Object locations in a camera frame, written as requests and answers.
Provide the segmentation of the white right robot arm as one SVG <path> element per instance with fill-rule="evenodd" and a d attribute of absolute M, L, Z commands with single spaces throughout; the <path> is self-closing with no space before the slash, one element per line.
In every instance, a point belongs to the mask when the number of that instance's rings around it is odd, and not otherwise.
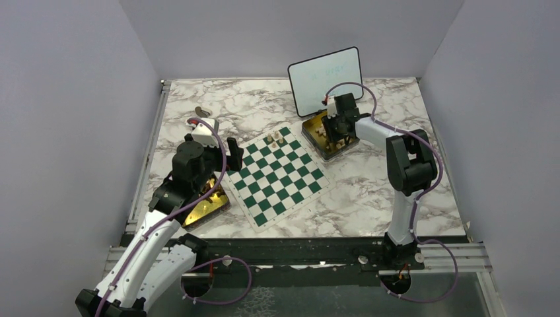
<path fill-rule="evenodd" d="M 427 132 L 392 127 L 360 113 L 353 94 L 327 96 L 322 118 L 330 142 L 355 138 L 384 147 L 387 174 L 394 189 L 392 220 L 382 243 L 382 263 L 396 269 L 410 262 L 417 250 L 415 240 L 417 200 L 438 175 L 434 148 Z"/>

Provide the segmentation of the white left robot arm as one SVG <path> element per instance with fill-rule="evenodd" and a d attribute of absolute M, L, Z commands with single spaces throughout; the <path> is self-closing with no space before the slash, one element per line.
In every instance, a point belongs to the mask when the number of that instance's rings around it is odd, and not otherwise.
<path fill-rule="evenodd" d="M 146 316 L 158 298 L 187 270 L 207 265 L 203 241 L 187 236 L 160 262 L 157 257 L 192 209 L 207 199 L 222 178 L 207 192 L 203 189 L 216 172 L 238 172 L 244 154 L 229 137 L 230 153 L 222 141 L 203 145 L 189 133 L 172 158 L 172 170 L 153 193 L 141 228 L 117 264 L 93 290 L 83 289 L 75 304 L 81 316 Z"/>

